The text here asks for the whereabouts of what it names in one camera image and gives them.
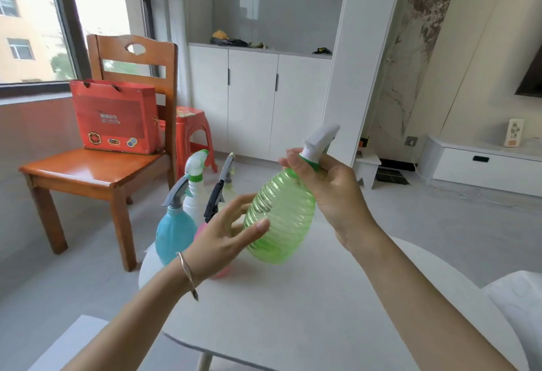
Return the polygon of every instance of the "white round table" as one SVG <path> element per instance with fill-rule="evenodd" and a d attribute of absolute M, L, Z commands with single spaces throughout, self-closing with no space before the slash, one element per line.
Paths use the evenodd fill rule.
<path fill-rule="evenodd" d="M 403 240 L 396 244 L 436 288 L 519 370 L 521 344 L 497 307 L 463 274 Z M 154 244 L 139 273 L 143 287 L 161 268 Z M 162 331 L 212 355 L 277 371 L 419 370 L 369 280 L 327 224 L 313 224 L 283 265 L 243 251 L 231 274 L 207 280 L 173 309 Z"/>

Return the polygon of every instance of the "white tv stand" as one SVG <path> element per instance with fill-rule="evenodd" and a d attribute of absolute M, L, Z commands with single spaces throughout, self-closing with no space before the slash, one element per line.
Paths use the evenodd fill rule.
<path fill-rule="evenodd" d="M 428 136 L 418 171 L 428 180 L 542 197 L 542 144 L 468 147 Z"/>

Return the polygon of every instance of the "blue spray bottle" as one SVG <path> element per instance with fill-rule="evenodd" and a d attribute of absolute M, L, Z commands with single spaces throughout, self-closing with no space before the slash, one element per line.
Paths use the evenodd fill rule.
<path fill-rule="evenodd" d="M 188 189 L 189 176 L 175 183 L 162 207 L 167 207 L 166 215 L 156 229 L 156 252 L 163 265 L 168 265 L 177 255 L 194 241 L 196 223 L 183 211 L 182 195 L 192 196 Z"/>

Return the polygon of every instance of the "cabinet door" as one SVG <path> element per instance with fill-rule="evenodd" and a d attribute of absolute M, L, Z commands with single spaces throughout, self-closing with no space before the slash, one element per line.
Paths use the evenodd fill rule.
<path fill-rule="evenodd" d="M 331 60 L 279 56 L 269 160 L 303 141 L 322 124 Z"/>
<path fill-rule="evenodd" d="M 228 50 L 190 46 L 193 106 L 204 110 L 211 127 L 213 148 L 228 152 Z M 193 141 L 206 143 L 198 131 Z"/>
<path fill-rule="evenodd" d="M 228 147 L 236 154 L 269 157 L 278 54 L 230 50 Z"/>

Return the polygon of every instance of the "black television screen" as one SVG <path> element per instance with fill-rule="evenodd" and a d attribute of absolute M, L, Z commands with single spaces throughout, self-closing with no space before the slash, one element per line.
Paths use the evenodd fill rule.
<path fill-rule="evenodd" d="M 542 47 L 515 93 L 521 96 L 542 97 Z"/>

